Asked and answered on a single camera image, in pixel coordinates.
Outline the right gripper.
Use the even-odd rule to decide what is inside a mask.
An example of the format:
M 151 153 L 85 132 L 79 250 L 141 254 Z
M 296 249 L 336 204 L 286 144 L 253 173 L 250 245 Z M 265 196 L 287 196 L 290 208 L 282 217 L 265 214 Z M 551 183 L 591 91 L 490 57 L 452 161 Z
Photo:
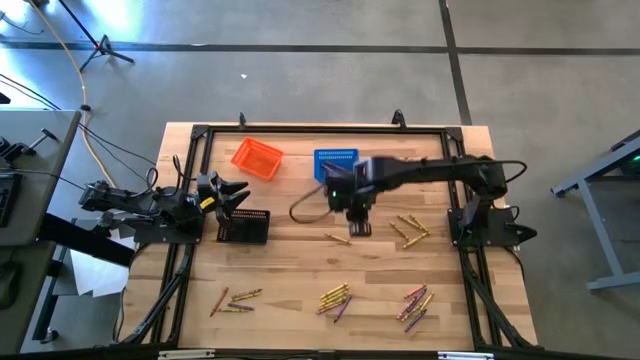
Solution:
M 325 196 L 329 209 L 343 212 L 352 208 L 366 208 L 374 202 L 376 196 L 372 185 L 364 185 L 353 173 L 330 172 L 325 178 Z M 348 213 L 349 234 L 370 236 L 372 233 L 369 215 L 365 212 L 360 220 L 357 213 Z

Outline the black plastic basket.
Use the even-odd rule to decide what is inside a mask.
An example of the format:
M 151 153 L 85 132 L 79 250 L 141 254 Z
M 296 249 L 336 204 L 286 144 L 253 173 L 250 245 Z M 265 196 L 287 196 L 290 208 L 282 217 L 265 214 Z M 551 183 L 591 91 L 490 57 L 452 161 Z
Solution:
M 216 241 L 229 244 L 265 245 L 268 240 L 270 212 L 236 209 L 230 222 L 220 225 Z

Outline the orange plastic basket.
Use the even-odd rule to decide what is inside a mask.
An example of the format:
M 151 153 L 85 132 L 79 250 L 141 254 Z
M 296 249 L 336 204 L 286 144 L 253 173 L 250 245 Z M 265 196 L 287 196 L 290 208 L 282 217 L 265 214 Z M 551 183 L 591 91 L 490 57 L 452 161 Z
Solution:
M 240 170 L 271 181 L 281 165 L 284 153 L 254 138 L 246 137 L 232 157 Z

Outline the blue plastic basket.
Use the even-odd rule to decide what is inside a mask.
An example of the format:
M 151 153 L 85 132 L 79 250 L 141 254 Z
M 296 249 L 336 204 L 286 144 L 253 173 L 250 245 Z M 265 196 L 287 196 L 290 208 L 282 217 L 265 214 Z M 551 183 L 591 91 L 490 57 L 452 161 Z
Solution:
M 358 149 L 315 149 L 313 153 L 314 159 L 314 178 L 319 183 L 323 183 L 326 177 L 326 170 L 322 167 L 325 162 L 331 162 L 339 165 L 346 170 L 351 170 L 353 164 L 359 160 Z

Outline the magenta crayon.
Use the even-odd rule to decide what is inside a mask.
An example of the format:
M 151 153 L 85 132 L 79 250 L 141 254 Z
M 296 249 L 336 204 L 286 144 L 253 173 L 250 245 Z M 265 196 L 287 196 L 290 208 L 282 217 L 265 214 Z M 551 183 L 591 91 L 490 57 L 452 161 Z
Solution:
M 402 320 L 407 314 L 409 314 L 413 308 L 416 306 L 416 303 L 419 301 L 419 297 L 415 296 L 411 299 L 411 301 L 406 305 L 403 311 L 396 316 L 397 320 Z

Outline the white paper sheets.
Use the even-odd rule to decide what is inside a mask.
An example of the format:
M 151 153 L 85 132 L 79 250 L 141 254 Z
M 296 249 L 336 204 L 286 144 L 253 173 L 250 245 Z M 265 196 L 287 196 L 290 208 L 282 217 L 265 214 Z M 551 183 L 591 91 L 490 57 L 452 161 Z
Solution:
M 71 262 L 78 295 L 94 298 L 120 293 L 129 278 L 129 266 L 121 266 L 71 251 Z

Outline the black tripod stand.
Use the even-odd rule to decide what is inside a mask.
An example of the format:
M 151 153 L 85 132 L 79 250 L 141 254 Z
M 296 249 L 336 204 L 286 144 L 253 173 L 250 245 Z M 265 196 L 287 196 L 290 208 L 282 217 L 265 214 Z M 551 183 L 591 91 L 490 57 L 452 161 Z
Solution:
M 88 29 L 82 24 L 79 18 L 74 14 L 74 12 L 69 8 L 69 6 L 65 3 L 64 0 L 57 0 L 67 14 L 71 17 L 71 19 L 75 22 L 75 24 L 80 28 L 81 32 L 87 37 L 90 43 L 93 45 L 92 53 L 87 57 L 84 63 L 80 67 L 80 72 L 83 72 L 85 68 L 89 65 L 89 63 L 99 56 L 111 56 L 117 59 L 126 61 L 130 64 L 134 64 L 135 60 L 128 56 L 125 56 L 121 53 L 116 52 L 111 44 L 111 41 L 107 35 L 103 35 L 102 38 L 97 41 L 88 31 Z

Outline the black desk clamp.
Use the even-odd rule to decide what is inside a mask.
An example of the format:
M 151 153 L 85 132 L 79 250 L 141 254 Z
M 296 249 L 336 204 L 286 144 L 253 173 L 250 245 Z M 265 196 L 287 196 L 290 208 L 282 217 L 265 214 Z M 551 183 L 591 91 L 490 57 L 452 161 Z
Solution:
M 42 128 L 42 135 L 31 144 L 23 142 L 11 143 L 4 137 L 0 136 L 0 159 L 7 163 L 11 163 L 21 155 L 33 156 L 36 154 L 35 148 L 45 139 L 57 141 L 58 138 L 49 130 Z

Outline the black keyboard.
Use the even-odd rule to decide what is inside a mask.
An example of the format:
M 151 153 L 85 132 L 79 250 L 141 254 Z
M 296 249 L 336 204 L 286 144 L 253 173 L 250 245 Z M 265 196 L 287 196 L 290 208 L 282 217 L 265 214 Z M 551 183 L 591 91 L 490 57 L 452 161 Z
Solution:
M 16 173 L 0 174 L 0 228 L 8 226 L 22 178 L 22 175 Z

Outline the black computer mouse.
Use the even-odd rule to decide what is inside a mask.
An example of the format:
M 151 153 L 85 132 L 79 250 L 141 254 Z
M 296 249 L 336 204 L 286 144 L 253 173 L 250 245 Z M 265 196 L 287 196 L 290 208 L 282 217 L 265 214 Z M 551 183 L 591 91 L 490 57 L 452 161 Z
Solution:
M 0 263 L 0 310 L 10 308 L 19 293 L 22 266 L 14 261 Z

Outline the black device with green light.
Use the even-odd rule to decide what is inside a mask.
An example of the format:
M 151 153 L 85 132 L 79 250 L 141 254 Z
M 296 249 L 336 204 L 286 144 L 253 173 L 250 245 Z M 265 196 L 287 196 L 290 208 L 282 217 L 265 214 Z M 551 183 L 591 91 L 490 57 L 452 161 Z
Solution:
M 627 143 L 640 137 L 640 130 L 618 141 L 611 147 L 611 151 L 617 151 L 619 148 L 625 146 Z M 620 167 L 620 172 L 625 176 L 640 175 L 640 155 L 635 155 L 631 160 L 627 160 Z

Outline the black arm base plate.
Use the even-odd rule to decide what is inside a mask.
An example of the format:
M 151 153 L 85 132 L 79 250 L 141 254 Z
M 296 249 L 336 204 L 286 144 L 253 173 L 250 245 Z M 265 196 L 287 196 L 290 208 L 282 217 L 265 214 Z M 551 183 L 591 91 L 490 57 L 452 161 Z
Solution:
M 451 243 L 458 247 L 509 247 L 537 236 L 538 232 L 515 222 L 508 209 L 489 208 L 469 213 L 466 209 L 449 209 L 447 213 Z
M 204 215 L 195 207 L 176 207 L 136 219 L 130 226 L 138 243 L 196 244 L 201 240 L 204 222 Z

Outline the black metal table frame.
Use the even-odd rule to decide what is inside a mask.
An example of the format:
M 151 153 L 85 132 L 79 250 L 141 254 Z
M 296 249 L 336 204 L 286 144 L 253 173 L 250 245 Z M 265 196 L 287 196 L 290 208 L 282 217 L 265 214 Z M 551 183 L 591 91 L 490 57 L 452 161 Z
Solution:
M 315 192 L 315 149 L 355 148 L 362 156 L 405 159 L 442 157 L 443 130 L 422 126 L 400 132 L 388 125 L 329 127 L 271 124 L 258 140 L 284 153 L 271 181 L 240 171 L 231 163 L 243 141 L 241 133 L 218 132 L 210 166 L 231 181 L 245 181 L 251 191 L 245 206 L 271 214 L 263 246 L 216 241 L 217 224 L 209 219 L 196 247 L 178 344 L 182 348 L 329 349 L 329 350 L 469 350 L 473 346 L 459 256 L 447 223 L 451 205 L 444 183 L 406 185 L 382 194 L 374 205 L 369 238 L 350 238 L 343 215 L 330 215 L 325 198 Z M 389 225 L 394 222 L 410 239 L 425 231 L 397 215 L 418 218 L 429 236 L 408 249 Z M 334 234 L 351 245 L 327 238 Z M 317 315 L 321 296 L 348 283 L 352 300 L 333 323 L 339 306 Z M 405 294 L 426 285 L 434 292 L 424 317 L 408 333 L 396 319 L 415 296 Z M 249 313 L 215 313 L 222 289 L 228 303 L 252 306 Z M 261 288 L 262 294 L 232 302 L 232 295 Z

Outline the silver bracket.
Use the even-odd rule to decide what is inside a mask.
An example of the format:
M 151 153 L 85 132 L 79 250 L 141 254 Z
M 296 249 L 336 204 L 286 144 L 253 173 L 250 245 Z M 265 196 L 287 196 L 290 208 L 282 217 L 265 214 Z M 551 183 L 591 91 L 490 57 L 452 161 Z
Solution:
M 439 351 L 438 360 L 495 360 L 492 353 Z
M 202 360 L 213 359 L 215 355 L 213 349 L 163 350 L 158 353 L 157 360 Z

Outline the grey metal table frame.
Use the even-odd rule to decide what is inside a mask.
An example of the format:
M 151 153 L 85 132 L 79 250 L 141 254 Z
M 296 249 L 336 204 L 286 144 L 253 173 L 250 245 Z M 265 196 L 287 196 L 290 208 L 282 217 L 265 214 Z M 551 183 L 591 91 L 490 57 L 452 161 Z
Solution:
M 640 270 L 626 271 L 614 246 L 615 232 L 628 229 L 640 242 L 640 175 L 625 176 L 619 167 L 640 155 L 640 137 L 609 152 L 551 188 L 556 197 L 580 193 L 611 274 L 586 284 L 591 291 L 640 285 Z

